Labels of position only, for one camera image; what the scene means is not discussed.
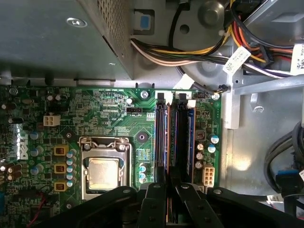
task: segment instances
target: ram slot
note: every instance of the ram slot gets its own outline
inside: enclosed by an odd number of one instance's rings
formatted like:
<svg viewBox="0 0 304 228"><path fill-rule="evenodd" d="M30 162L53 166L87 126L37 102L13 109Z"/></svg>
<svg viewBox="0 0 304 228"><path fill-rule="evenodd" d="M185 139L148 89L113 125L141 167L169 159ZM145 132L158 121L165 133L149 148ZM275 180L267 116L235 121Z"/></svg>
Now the ram slot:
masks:
<svg viewBox="0 0 304 228"><path fill-rule="evenodd" d="M181 180L186 181L188 114L187 100L180 99L175 110L175 166L179 167Z"/></svg>
<svg viewBox="0 0 304 228"><path fill-rule="evenodd" d="M187 157L187 182L193 183L194 179L194 136L195 136L195 108L188 109L188 157Z"/></svg>
<svg viewBox="0 0 304 228"><path fill-rule="evenodd" d="M159 167L164 166L165 151L166 105L163 99L158 99L155 111L155 166Z"/></svg>

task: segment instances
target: white label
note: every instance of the white label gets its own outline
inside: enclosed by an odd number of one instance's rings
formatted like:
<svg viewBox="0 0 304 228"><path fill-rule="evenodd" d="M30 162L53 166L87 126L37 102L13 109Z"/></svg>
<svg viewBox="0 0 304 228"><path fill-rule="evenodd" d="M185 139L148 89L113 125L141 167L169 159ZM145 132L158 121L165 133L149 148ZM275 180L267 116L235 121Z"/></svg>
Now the white label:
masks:
<svg viewBox="0 0 304 228"><path fill-rule="evenodd" d="M293 75L304 74L304 44L294 45L290 72Z"/></svg>
<svg viewBox="0 0 304 228"><path fill-rule="evenodd" d="M270 203L283 203L283 197L281 194L269 195L267 196L267 201Z"/></svg>
<svg viewBox="0 0 304 228"><path fill-rule="evenodd" d="M223 71L229 76L233 76L250 56L251 53L243 46L240 46L228 59L227 63L224 65Z"/></svg>
<svg viewBox="0 0 304 228"><path fill-rule="evenodd" d="M187 74L184 74L181 80L175 85L175 87L173 87L173 89L190 89L193 83L194 80Z"/></svg>
<svg viewBox="0 0 304 228"><path fill-rule="evenodd" d="M302 180L304 181L304 170L302 170L301 172L299 172L299 175L302 178Z"/></svg>

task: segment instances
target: small connector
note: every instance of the small connector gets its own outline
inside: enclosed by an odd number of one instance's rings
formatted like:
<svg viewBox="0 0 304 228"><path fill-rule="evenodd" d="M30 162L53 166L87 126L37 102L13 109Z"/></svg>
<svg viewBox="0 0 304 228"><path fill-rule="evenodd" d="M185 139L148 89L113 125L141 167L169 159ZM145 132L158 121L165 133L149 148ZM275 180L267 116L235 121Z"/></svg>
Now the small connector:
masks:
<svg viewBox="0 0 304 228"><path fill-rule="evenodd" d="M204 186L212 187L214 186L214 178L215 178L215 168L207 164L203 169L203 184Z"/></svg>
<svg viewBox="0 0 304 228"><path fill-rule="evenodd" d="M55 156L66 156L69 150L68 145L58 145L54 147L54 155Z"/></svg>
<svg viewBox="0 0 304 228"><path fill-rule="evenodd" d="M43 126L55 127L60 125L60 115L45 115L43 116Z"/></svg>
<svg viewBox="0 0 304 228"><path fill-rule="evenodd" d="M65 174L67 171L67 165L64 163L58 163L54 165L54 173Z"/></svg>
<svg viewBox="0 0 304 228"><path fill-rule="evenodd" d="M67 190L66 180L58 180L54 183L54 191L63 192Z"/></svg>

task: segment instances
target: green circuit board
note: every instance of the green circuit board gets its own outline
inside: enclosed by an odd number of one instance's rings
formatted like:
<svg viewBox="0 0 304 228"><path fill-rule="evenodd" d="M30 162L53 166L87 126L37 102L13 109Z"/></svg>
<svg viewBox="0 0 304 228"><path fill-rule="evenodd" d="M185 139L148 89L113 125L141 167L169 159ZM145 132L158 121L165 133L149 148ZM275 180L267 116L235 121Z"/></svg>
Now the green circuit board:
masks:
<svg viewBox="0 0 304 228"><path fill-rule="evenodd" d="M148 93L148 98L142 98L143 90ZM13 167L22 166L13 175L0 172L0 227L25 228L46 196L47 200L35 223L84 201L81 192L83 147L79 142L80 137L127 138L132 146L129 185L139 188L141 183L154 182L155 91L139 88L0 87L0 99L4 104L0 109L0 161L13 163ZM173 99L176 99L175 91L171 92ZM204 132L204 138L197 138L196 134L192 136L195 141L192 145L195 163L197 144L209 143L209 134L220 136L221 103L220 99L215 101L206 93L188 93L191 99L196 100L195 130ZM56 126L46 126L46 116L52 117L52 121L48 119L48 124ZM32 156L32 150L39 152L37 156ZM56 184L67 181L69 165L65 155L70 151L73 151L74 159L73 184L71 187L64 184L63 189L56 189ZM219 144L213 154L205 149L204 158L200 161L214 166L215 182L219 170L219 151ZM193 182L201 184L201 169L196 170L194 163L191 163ZM56 171L56 165L63 165L64 171Z"/></svg>

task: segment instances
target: gray metal panel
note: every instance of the gray metal panel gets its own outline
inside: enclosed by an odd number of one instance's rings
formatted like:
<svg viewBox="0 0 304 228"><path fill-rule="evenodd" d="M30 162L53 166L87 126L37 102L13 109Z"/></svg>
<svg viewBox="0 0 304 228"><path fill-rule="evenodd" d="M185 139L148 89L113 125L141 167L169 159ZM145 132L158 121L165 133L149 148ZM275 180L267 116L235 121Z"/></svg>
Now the gray metal panel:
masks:
<svg viewBox="0 0 304 228"><path fill-rule="evenodd" d="M293 45L304 39L302 0L268 0L247 20L246 25L257 37L270 43Z"/></svg>
<svg viewBox="0 0 304 228"><path fill-rule="evenodd" d="M85 28L67 18L87 22ZM0 61L73 72L62 77L124 79L124 67L74 0L0 1Z"/></svg>

